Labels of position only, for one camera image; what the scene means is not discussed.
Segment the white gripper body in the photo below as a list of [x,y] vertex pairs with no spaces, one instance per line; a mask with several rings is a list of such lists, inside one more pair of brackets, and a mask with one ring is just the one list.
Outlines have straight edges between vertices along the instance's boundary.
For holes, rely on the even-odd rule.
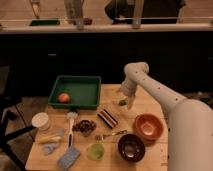
[[130,80],[129,78],[125,78],[121,83],[120,91],[128,97],[132,97],[135,95],[137,89],[137,84]]

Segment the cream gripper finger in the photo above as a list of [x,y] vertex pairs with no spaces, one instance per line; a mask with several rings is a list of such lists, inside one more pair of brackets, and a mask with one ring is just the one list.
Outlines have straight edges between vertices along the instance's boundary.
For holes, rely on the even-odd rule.
[[134,104],[135,96],[131,96],[127,98],[127,109],[130,110]]

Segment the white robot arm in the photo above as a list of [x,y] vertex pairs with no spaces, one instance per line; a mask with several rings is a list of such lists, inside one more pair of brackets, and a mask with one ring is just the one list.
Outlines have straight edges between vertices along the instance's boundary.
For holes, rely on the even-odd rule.
[[167,171],[213,171],[213,109],[189,99],[148,75],[146,62],[128,63],[121,91],[134,97],[141,86],[168,116]]

